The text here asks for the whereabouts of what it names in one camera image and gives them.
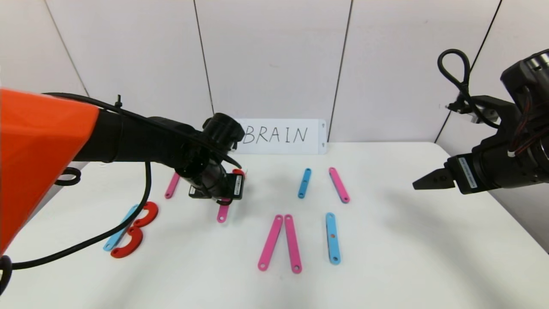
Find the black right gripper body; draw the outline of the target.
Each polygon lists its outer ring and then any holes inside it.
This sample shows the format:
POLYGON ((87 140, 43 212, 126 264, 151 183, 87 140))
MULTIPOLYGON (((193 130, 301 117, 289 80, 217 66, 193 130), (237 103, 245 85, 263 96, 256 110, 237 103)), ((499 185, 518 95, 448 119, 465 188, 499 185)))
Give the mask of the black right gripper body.
POLYGON ((451 157, 444 166, 465 195, 532 184, 532 156, 509 157, 507 148, 504 136, 493 135, 471 152, 451 157))

